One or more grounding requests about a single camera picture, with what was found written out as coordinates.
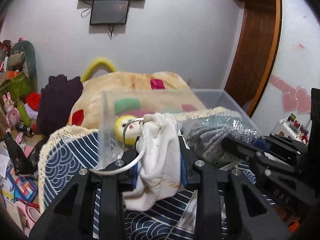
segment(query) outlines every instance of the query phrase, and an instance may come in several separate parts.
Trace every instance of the red pen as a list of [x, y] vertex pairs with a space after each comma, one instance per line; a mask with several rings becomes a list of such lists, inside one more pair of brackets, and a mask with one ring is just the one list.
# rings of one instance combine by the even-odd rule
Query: red pen
[[26, 204], [26, 205], [29, 206], [29, 207], [39, 208], [39, 205], [34, 204], [34, 203], [28, 203], [27, 201], [24, 201], [24, 200], [21, 199], [21, 198], [18, 198], [18, 197], [17, 197], [17, 200], [19, 200], [20, 202]]

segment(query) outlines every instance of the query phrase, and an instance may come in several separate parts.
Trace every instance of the white sock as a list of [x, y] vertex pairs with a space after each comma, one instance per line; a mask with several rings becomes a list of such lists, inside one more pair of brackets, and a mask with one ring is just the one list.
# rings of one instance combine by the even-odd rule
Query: white sock
[[180, 144], [178, 123], [172, 114], [145, 114], [145, 138], [137, 142], [137, 152], [146, 152], [138, 163], [138, 179], [133, 191], [123, 193], [129, 210], [146, 211], [157, 200], [175, 195], [180, 187]]

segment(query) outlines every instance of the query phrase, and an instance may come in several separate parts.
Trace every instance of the dark purple garment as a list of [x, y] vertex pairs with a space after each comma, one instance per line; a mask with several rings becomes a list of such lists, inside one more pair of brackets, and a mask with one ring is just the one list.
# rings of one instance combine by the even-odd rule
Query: dark purple garment
[[41, 89], [37, 131], [49, 136], [68, 123], [71, 109], [82, 94], [80, 77], [67, 80], [65, 75], [50, 76]]

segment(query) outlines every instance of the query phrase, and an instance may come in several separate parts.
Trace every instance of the white cable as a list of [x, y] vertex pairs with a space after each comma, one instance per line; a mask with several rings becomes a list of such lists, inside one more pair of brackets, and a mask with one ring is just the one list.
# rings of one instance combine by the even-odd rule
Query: white cable
[[[140, 122], [140, 129], [141, 129], [141, 137], [145, 138], [145, 133], [144, 133], [144, 129], [143, 129], [143, 123], [141, 122], [143, 121], [143, 118], [137, 118], [136, 120], [131, 120], [129, 121], [126, 126], [124, 127], [124, 131], [123, 131], [123, 136], [125, 135], [125, 131], [127, 129], [127, 127], [133, 123], [133, 122]], [[142, 150], [139, 153], [139, 155], [132, 161], [130, 162], [128, 165], [121, 167], [119, 169], [113, 170], [113, 171], [97, 171], [94, 169], [89, 169], [89, 171], [91, 171], [92, 173], [98, 174], [98, 175], [102, 175], [102, 176], [110, 176], [110, 175], [116, 175], [116, 174], [120, 174], [124, 171], [127, 171], [129, 169], [131, 169], [134, 165], [136, 165], [138, 163], [139, 160], [141, 160], [141, 158], [143, 157], [143, 155], [145, 154], [146, 151], [146, 143], [144, 143], [144, 145], [142, 146]]]

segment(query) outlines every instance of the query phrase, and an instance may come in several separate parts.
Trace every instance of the black screen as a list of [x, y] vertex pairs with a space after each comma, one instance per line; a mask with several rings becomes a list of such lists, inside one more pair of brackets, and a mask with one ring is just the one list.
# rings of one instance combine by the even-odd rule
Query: black screen
[[128, 0], [95, 0], [90, 24], [125, 24], [128, 9]]

